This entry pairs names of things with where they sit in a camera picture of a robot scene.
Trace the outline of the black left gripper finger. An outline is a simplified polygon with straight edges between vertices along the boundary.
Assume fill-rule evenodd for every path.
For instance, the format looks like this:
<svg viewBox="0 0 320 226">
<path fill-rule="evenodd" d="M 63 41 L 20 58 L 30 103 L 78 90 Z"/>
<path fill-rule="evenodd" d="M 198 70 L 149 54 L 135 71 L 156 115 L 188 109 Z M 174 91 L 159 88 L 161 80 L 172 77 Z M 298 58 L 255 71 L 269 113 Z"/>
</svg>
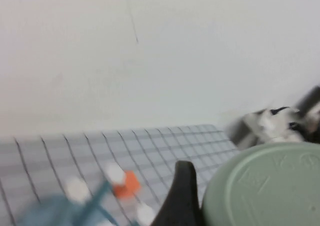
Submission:
<svg viewBox="0 0 320 226">
<path fill-rule="evenodd" d="M 190 161 L 177 161 L 171 188 L 151 225 L 198 226 L 203 224 L 195 167 Z"/>
</svg>

